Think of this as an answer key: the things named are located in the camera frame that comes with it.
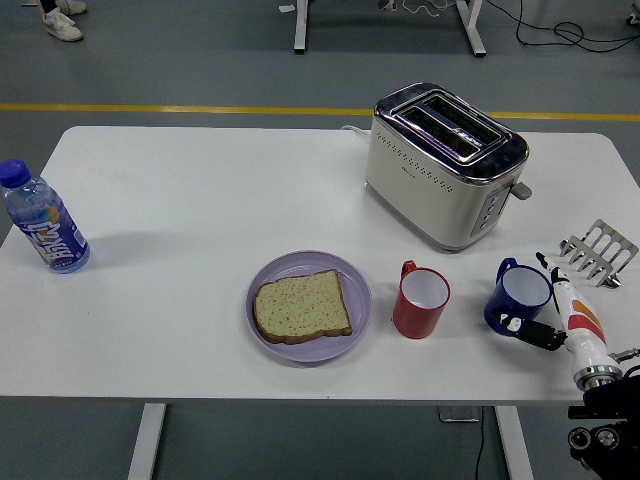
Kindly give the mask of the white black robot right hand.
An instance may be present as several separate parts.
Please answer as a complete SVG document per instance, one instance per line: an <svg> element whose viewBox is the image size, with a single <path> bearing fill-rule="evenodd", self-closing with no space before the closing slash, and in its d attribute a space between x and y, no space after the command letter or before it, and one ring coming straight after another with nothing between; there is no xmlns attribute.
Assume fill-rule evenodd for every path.
<svg viewBox="0 0 640 480"><path fill-rule="evenodd" d="M502 260L494 291L484 308L486 323L498 334L549 351L564 346L573 355L572 376L586 391L622 378L610 354L601 323L566 274L538 252L543 271Z"/></svg>

